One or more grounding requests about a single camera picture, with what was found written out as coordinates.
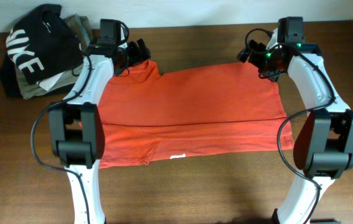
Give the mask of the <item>red orange t-shirt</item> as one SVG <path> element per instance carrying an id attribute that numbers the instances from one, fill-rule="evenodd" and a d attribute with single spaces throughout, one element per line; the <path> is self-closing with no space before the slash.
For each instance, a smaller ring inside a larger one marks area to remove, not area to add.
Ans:
<path id="1" fill-rule="evenodd" d="M 294 145 L 278 85 L 248 63 L 162 74 L 148 60 L 111 78 L 98 110 L 102 169 Z"/>

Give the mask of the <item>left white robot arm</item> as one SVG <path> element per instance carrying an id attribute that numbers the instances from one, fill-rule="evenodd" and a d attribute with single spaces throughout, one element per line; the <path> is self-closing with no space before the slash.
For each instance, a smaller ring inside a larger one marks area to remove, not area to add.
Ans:
<path id="1" fill-rule="evenodd" d="M 106 223 L 98 180 L 105 149 L 99 102 L 110 78 L 150 58 L 142 40 L 128 39 L 124 22 L 101 19 L 100 36 L 84 51 L 73 88 L 48 110 L 52 150 L 69 179 L 75 223 Z"/>

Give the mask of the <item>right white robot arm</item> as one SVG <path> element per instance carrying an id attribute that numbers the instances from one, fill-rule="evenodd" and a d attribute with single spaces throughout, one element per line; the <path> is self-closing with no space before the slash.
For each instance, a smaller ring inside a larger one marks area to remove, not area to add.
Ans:
<path id="1" fill-rule="evenodd" d="M 334 88 L 318 44 L 306 41 L 302 17 L 281 18 L 275 30 L 264 33 L 270 38 L 267 44 L 245 38 L 237 58 L 256 66 L 261 79 L 275 82 L 287 74 L 305 106 L 288 116 L 276 134 L 278 153 L 295 178 L 271 220 L 310 223 L 325 191 L 353 168 L 353 110 Z M 291 165 L 282 150 L 281 134 L 292 119 L 302 115 L 307 119 L 294 142 Z"/>

